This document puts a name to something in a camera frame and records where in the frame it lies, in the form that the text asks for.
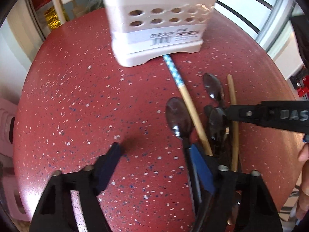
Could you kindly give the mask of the person's right hand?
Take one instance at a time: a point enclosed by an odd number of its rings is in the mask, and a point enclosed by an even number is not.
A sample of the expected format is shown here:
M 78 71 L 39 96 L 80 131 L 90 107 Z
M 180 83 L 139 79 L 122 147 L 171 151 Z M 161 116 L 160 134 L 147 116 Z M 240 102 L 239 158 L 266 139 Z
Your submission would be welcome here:
M 304 145 L 299 153 L 298 160 L 304 162 L 302 167 L 302 182 L 300 185 L 300 195 L 296 206 L 297 219 L 303 219 L 309 206 L 309 160 L 308 160 L 308 143 Z

